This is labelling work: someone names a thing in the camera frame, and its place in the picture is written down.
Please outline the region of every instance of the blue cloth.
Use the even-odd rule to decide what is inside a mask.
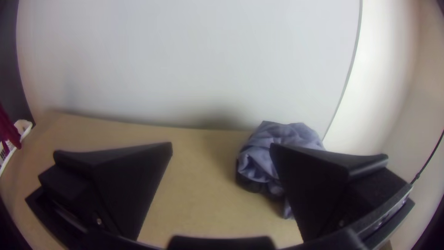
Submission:
[[[268,191],[277,197],[284,196],[278,174],[270,158],[270,144],[285,144],[315,150],[325,150],[316,131],[304,123],[280,124],[263,121],[253,132],[237,159],[237,171],[251,181],[264,183]],[[293,214],[287,201],[284,205],[284,218]]]

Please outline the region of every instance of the cable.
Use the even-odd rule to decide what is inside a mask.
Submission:
[[[413,185],[413,183],[415,183],[415,181],[417,179],[419,179],[419,177],[421,176],[422,171],[424,171],[424,169],[427,167],[427,164],[429,164],[429,161],[432,159],[433,155],[436,152],[436,149],[438,148],[439,144],[441,143],[441,140],[443,139],[444,136],[444,130],[441,133],[441,137],[439,138],[438,142],[435,145],[435,148],[433,149],[432,153],[430,154],[429,158],[427,159],[427,161],[425,162],[424,166],[422,166],[421,170],[416,174],[415,178],[413,178],[412,182],[410,184]]]

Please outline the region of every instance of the white curved panel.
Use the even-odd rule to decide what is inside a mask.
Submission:
[[[18,60],[48,108],[143,122],[255,127],[337,107],[359,1],[21,0]]]

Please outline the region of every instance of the red object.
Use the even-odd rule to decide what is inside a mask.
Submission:
[[[9,140],[16,148],[21,149],[20,134],[14,124],[10,121],[8,115],[0,104],[0,140],[3,144],[6,154],[9,153],[9,147],[6,141]]]

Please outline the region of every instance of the black device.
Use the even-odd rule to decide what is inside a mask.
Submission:
[[[171,152],[171,144],[56,151],[55,166],[39,176],[42,187],[26,201],[70,249],[158,249],[135,240]],[[270,155],[304,239],[286,250],[377,249],[414,206],[408,198],[412,186],[385,168],[386,155],[352,156],[278,144],[271,145]],[[275,248],[268,237],[174,236],[168,249]]]
[[[55,151],[55,165],[38,176],[42,186],[26,202],[68,247],[91,228],[137,240],[172,154],[171,143]]]

